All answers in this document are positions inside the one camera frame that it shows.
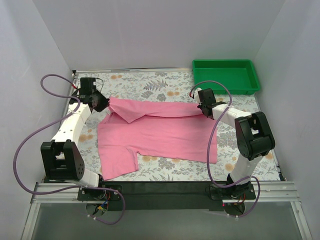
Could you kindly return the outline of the pink t shirt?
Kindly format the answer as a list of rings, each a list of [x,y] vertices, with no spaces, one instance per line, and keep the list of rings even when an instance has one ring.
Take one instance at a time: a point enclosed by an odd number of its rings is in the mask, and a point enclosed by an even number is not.
[[[103,178],[111,180],[137,171],[138,154],[206,162],[215,121],[205,117],[197,106],[111,97],[110,113],[97,126]],[[217,163],[215,137],[209,161]]]

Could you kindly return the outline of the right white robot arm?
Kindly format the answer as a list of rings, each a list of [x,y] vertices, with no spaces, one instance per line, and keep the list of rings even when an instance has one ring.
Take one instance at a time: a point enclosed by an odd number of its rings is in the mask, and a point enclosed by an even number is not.
[[[204,116],[215,121],[211,131],[207,152],[207,172],[212,184],[226,189],[227,195],[237,199],[245,192],[245,187],[251,182],[253,172],[262,158],[276,146],[274,136],[266,115],[261,112],[245,112],[231,106],[231,103],[217,101],[212,89],[197,88],[193,98]],[[239,157],[234,169],[228,174],[225,185],[214,181],[210,170],[210,149],[213,135],[219,122],[235,129]]]

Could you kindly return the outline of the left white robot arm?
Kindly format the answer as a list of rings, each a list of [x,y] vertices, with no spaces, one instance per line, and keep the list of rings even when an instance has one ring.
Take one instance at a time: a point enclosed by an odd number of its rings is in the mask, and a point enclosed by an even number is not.
[[[95,200],[106,196],[106,187],[99,183],[100,176],[87,169],[78,149],[83,127],[93,111],[102,112],[109,106],[109,99],[97,89],[96,77],[82,77],[79,87],[71,95],[66,118],[51,141],[40,147],[45,174],[50,181],[63,181],[90,187]]]

